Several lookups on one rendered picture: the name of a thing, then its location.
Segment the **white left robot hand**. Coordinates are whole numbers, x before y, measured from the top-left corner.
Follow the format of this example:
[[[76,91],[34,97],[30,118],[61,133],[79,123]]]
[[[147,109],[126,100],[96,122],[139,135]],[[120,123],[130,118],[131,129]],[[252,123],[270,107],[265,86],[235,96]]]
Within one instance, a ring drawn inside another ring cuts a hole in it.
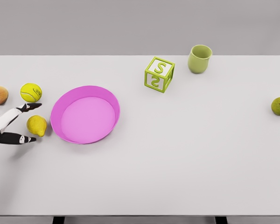
[[[22,145],[25,143],[35,142],[35,137],[28,137],[18,133],[5,132],[5,129],[23,112],[40,107],[42,103],[26,103],[16,108],[12,108],[0,115],[0,144]]]

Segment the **yellow lemon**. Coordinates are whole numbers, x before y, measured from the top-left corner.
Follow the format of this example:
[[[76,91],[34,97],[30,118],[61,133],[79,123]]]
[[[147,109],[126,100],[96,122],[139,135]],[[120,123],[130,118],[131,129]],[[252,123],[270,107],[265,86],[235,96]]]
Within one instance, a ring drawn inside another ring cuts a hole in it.
[[[43,137],[47,129],[47,121],[39,115],[31,116],[27,120],[27,129],[30,133]]]

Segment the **pink round plate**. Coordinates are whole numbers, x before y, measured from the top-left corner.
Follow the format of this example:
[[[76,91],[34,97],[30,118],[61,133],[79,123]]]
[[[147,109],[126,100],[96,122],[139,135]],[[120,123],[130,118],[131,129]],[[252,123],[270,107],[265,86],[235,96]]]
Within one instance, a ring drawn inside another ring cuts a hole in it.
[[[106,137],[119,116],[116,96],[105,88],[88,85],[63,94],[52,108],[50,123],[64,141],[91,144]]]

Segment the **yellow tennis ball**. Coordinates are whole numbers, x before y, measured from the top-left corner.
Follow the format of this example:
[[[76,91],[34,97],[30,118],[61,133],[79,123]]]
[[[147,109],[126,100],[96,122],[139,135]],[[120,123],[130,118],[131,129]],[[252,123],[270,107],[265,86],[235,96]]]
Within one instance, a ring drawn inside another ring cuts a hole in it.
[[[20,95],[26,102],[34,103],[42,97],[42,89],[34,83],[26,83],[20,89]]]

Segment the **green letter S block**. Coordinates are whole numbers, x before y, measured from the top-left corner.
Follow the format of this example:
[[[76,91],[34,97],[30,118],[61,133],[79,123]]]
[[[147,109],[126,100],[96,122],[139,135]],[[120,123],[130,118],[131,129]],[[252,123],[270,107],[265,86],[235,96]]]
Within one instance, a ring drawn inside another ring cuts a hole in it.
[[[175,63],[154,57],[145,69],[144,85],[165,93],[172,81]]]

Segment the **light green cup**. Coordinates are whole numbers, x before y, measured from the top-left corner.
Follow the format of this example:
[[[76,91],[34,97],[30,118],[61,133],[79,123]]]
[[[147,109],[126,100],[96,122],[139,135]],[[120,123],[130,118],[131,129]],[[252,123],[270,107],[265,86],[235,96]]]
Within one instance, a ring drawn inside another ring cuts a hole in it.
[[[194,74],[201,74],[206,71],[212,50],[206,45],[196,45],[191,49],[188,57],[188,68]]]

